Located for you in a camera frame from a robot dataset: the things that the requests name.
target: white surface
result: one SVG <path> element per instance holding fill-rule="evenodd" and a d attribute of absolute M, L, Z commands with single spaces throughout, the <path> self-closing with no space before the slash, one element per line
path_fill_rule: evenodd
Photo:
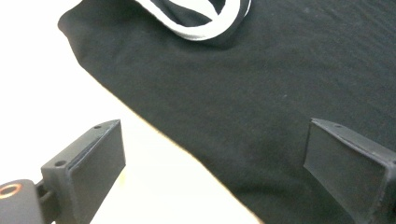
<path fill-rule="evenodd" d="M 76 0 L 0 3 L 0 184 L 40 167 L 97 123 L 121 119 L 127 167 L 92 223 L 258 223 L 198 161 L 101 87 L 57 21 Z"/>

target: black and white strap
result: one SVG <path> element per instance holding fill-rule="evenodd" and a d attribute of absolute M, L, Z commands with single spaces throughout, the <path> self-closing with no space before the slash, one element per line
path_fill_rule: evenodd
<path fill-rule="evenodd" d="M 234 30 L 241 18 L 248 14 L 251 0 L 135 1 L 175 34 L 188 40 L 203 41 Z"/>

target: white strap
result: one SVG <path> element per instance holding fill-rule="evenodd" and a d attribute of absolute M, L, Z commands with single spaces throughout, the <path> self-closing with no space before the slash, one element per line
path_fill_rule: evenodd
<path fill-rule="evenodd" d="M 208 0 L 169 0 L 170 2 L 184 8 L 194 10 L 210 20 L 215 20 L 218 16 L 213 5 Z"/>
<path fill-rule="evenodd" d="M 228 28 L 231 27 L 233 22 L 236 20 L 236 17 L 238 16 L 241 7 L 240 5 L 241 0 L 226 0 L 222 11 L 220 12 L 219 15 L 216 16 L 216 18 L 211 18 L 213 16 L 208 17 L 212 19 L 212 21 L 210 21 L 209 23 L 201 26 L 185 27 L 169 19 L 161 11 L 161 9 L 158 8 L 150 0 L 135 0 L 135 1 L 138 2 L 147 11 L 149 11 L 152 15 L 154 15 L 157 18 L 157 20 L 161 21 L 175 34 L 180 35 L 185 39 L 193 40 L 193 41 L 207 40 L 224 33 Z M 172 1 L 172 2 L 181 5 L 180 4 L 181 0 Z"/>

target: orange ring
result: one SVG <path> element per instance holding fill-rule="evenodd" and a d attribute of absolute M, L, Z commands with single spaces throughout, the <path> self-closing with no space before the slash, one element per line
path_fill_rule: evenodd
<path fill-rule="evenodd" d="M 15 188 L 15 189 L 9 193 L 6 193 L 6 194 L 2 193 L 2 191 L 4 191 L 5 189 L 10 189 L 10 188 Z M 0 188 L 0 200 L 9 198 L 9 197 L 17 194 L 21 190 L 21 188 L 22 188 L 22 184 L 10 184 L 10 185 L 6 185 L 6 186 Z"/>

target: black cloth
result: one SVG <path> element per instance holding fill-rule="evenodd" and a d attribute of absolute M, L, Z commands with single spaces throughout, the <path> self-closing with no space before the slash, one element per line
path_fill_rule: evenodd
<path fill-rule="evenodd" d="M 303 168 L 308 122 L 396 149 L 395 12 L 393 0 L 256 0 L 218 45 L 131 0 L 83 0 L 59 26 L 81 66 L 266 223 L 353 223 Z"/>

